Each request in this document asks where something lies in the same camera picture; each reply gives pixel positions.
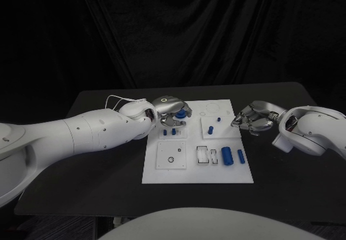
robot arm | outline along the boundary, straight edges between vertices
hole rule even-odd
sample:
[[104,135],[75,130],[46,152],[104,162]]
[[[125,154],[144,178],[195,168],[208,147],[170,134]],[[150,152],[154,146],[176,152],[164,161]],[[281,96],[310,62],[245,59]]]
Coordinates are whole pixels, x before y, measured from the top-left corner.
[[280,134],[273,145],[288,153],[296,147],[304,153],[320,156],[333,149],[346,159],[346,116],[327,108],[301,106],[286,110],[264,101],[254,101],[236,115],[232,126],[260,131],[278,125]]
[[190,117],[187,104],[176,97],[164,96],[153,104],[144,99],[134,100],[118,112],[107,108],[39,124],[0,123],[0,207],[61,159],[144,138],[159,120],[164,126],[185,125],[173,120],[180,109],[186,109]]

table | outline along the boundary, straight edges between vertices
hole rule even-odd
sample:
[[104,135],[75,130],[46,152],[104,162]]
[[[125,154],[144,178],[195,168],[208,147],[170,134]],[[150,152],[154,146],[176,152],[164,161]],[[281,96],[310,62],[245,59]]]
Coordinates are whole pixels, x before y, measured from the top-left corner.
[[[235,113],[254,100],[287,109],[316,105],[294,82],[95,90],[81,92],[66,117],[104,108],[111,94],[149,101],[163,95],[185,101],[231,99]],[[144,138],[56,162],[25,190],[14,213],[138,217],[164,209],[206,207],[277,220],[346,223],[346,161],[332,150],[322,157],[297,149],[284,153],[271,144],[277,134],[277,128],[260,136],[241,132],[254,184],[141,184]]]

black curtain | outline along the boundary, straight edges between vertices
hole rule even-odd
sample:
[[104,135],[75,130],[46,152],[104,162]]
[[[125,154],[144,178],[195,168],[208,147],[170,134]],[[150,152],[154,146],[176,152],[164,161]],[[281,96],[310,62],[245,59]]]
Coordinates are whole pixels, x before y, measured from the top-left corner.
[[84,90],[287,81],[346,112],[343,0],[6,4],[0,122],[63,118]]

small blue object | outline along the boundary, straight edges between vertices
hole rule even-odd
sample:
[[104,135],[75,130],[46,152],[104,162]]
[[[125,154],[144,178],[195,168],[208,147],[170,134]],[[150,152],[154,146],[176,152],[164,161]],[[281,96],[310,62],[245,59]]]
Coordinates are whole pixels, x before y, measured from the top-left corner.
[[177,119],[183,119],[183,118],[186,117],[186,111],[182,109],[182,110],[176,113],[175,117],[176,117]]
[[238,156],[239,156],[239,163],[244,164],[244,163],[245,163],[245,160],[244,160],[244,152],[242,152],[241,149],[238,150]]
[[224,158],[224,164],[226,166],[234,164],[234,158],[232,158],[232,153],[231,153],[231,148],[225,146],[222,149],[222,158]]
[[213,134],[213,129],[215,129],[213,126],[211,126],[208,131],[209,134]]

black table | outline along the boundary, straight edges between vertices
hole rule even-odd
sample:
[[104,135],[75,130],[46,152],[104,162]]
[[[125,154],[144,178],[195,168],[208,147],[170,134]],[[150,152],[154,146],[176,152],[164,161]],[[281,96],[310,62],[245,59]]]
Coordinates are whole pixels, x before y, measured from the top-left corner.
[[[254,100],[290,109],[314,105],[294,82],[81,92],[68,117],[104,108],[108,95],[149,101],[172,95],[185,101],[231,99],[238,113]],[[329,150],[322,157],[271,142],[278,129],[241,132],[254,184],[141,184],[147,138],[114,149],[56,162],[19,200],[19,215],[138,217],[182,207],[221,208],[278,220],[346,223],[346,161]]]

